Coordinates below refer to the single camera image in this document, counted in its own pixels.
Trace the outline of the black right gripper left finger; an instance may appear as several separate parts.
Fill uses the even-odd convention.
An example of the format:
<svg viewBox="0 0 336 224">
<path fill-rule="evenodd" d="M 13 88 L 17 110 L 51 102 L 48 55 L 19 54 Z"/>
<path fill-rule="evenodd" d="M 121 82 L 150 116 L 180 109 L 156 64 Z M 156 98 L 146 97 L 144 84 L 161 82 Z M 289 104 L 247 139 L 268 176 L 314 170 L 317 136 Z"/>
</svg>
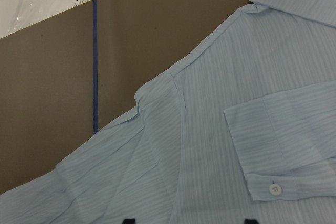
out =
<svg viewBox="0 0 336 224">
<path fill-rule="evenodd" d="M 124 219 L 122 224 L 136 224 L 136 219 L 134 219 L 134 218 Z"/>
</svg>

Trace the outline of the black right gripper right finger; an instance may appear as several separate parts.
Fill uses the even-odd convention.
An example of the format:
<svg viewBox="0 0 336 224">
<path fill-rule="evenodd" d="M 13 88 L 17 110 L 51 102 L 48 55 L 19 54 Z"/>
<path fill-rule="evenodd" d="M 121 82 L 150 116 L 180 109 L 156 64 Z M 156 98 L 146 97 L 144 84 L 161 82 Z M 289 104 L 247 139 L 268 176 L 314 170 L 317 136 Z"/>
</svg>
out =
<svg viewBox="0 0 336 224">
<path fill-rule="evenodd" d="M 244 224 L 259 224 L 256 219 L 245 219 Z"/>
</svg>

